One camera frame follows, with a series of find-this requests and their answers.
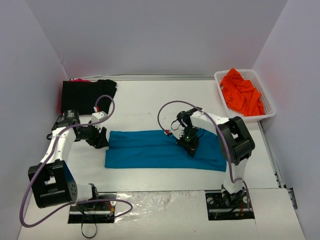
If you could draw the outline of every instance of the orange fabric in basket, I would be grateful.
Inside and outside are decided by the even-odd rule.
[[[264,115],[261,93],[250,80],[244,80],[241,74],[232,68],[220,83],[226,105],[245,117]]]

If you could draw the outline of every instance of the blue towel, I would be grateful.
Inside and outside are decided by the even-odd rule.
[[[218,137],[206,130],[195,156],[176,143],[174,136],[167,137],[162,130],[111,131],[109,149],[105,154],[105,168],[160,168],[205,169],[226,171]]]

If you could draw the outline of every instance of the gray wall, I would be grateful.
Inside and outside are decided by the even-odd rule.
[[[287,0],[26,0],[70,78],[252,68]]]
[[[308,240],[320,236],[319,10],[318,0],[289,0],[253,67],[276,104],[263,127]]]
[[[25,1],[1,1],[0,33],[0,239],[14,240],[28,168],[48,147],[65,75]]]

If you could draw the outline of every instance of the black cloth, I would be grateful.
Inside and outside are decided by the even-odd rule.
[[[61,108],[77,110],[80,115],[90,115],[94,112],[96,100],[101,95],[109,95],[114,98],[117,91],[117,83],[112,80],[98,80],[97,82],[64,81],[62,85]],[[111,100],[103,97],[98,107],[100,111],[109,113]]]

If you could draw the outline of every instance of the plastic laundry basket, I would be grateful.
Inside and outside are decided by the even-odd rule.
[[[266,88],[263,86],[258,74],[251,69],[237,69],[237,71],[241,74],[241,76],[245,80],[250,80],[252,82],[253,86],[261,93],[261,101],[264,106],[265,115],[244,116],[243,114],[236,112],[236,111],[233,111],[230,108],[228,108],[226,101],[225,101],[225,98],[224,98],[224,95],[221,91],[220,83],[221,83],[222,79],[224,78],[224,76],[227,75],[229,70],[217,71],[214,74],[214,78],[215,78],[216,86],[218,88],[220,97],[222,99],[223,106],[224,106],[228,116],[231,118],[233,118],[235,116],[240,116],[244,121],[251,122],[251,121],[260,121],[261,119],[273,117],[274,115],[276,115],[276,109],[275,109],[274,105],[272,104],[270,96],[267,93]]]

